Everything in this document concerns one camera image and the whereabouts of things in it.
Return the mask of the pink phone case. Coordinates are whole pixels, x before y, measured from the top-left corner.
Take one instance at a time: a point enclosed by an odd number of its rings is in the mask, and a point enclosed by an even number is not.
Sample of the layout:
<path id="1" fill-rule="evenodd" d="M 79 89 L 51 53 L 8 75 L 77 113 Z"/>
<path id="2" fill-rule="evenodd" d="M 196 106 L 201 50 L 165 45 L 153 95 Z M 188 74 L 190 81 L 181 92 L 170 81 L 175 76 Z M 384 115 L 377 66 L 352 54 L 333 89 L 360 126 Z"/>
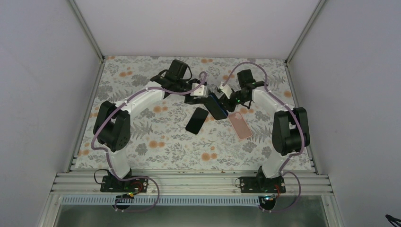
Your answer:
<path id="1" fill-rule="evenodd" d="M 247 139 L 253 135 L 246 120 L 240 112 L 231 113 L 228 119 L 240 140 Z"/>

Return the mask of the blue edged smartphone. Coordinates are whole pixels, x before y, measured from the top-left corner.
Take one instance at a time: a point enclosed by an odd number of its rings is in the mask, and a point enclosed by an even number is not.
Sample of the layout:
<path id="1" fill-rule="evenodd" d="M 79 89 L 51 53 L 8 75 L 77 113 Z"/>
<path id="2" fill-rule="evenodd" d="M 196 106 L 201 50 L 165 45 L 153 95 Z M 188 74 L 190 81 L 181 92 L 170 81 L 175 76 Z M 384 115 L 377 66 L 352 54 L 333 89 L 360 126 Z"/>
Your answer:
<path id="1" fill-rule="evenodd" d="M 220 103 L 219 99 L 214 93 L 209 93 L 204 103 L 204 106 L 217 121 L 226 119 L 228 117 L 227 110 Z"/>

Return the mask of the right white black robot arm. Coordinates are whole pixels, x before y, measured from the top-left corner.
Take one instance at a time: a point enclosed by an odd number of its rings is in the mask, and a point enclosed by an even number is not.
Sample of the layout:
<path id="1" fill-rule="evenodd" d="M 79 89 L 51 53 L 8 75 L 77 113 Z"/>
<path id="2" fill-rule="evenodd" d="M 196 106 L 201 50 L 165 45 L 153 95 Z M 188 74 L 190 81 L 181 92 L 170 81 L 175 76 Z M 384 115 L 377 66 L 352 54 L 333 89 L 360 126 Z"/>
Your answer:
<path id="1" fill-rule="evenodd" d="M 274 181 L 284 175 L 283 169 L 289 160 L 299 156 L 310 143 L 307 112 L 302 107 L 291 106 L 280 100 L 268 89 L 267 81 L 256 81 L 251 70 L 237 75 L 241 89 L 234 91 L 228 82 L 219 86 L 224 107 L 232 112 L 239 104 L 252 101 L 273 116 L 271 141 L 274 148 L 256 175 L 256 186 L 261 192 L 274 187 Z"/>

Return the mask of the black smartphone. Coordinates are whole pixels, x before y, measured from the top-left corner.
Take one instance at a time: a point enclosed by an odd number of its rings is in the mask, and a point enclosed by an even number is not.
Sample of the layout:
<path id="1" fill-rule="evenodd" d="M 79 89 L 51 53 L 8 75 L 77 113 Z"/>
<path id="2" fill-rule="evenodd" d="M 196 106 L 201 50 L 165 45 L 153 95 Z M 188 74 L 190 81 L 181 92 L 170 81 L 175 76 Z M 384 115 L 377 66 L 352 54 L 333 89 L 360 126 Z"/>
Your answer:
<path id="1" fill-rule="evenodd" d="M 187 123 L 185 130 L 197 135 L 200 132 L 208 115 L 209 112 L 207 110 L 197 107 Z"/>

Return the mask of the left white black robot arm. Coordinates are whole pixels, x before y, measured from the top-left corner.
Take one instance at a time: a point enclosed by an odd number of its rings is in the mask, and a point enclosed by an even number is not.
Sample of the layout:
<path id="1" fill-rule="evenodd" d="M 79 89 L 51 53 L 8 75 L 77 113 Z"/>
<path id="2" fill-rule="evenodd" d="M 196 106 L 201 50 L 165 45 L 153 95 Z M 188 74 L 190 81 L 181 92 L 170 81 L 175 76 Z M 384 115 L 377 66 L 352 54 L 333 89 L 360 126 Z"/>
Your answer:
<path id="1" fill-rule="evenodd" d="M 202 71 L 199 79 L 184 79 L 187 71 L 191 71 L 188 64 L 173 60 L 168 69 L 153 76 L 141 90 L 116 103 L 101 104 L 91 148 L 105 152 L 108 171 L 114 177 L 113 186 L 117 190 L 128 190 L 133 180 L 124 150 L 131 138 L 132 118 L 169 95 L 189 96 L 207 86 L 207 72 Z"/>

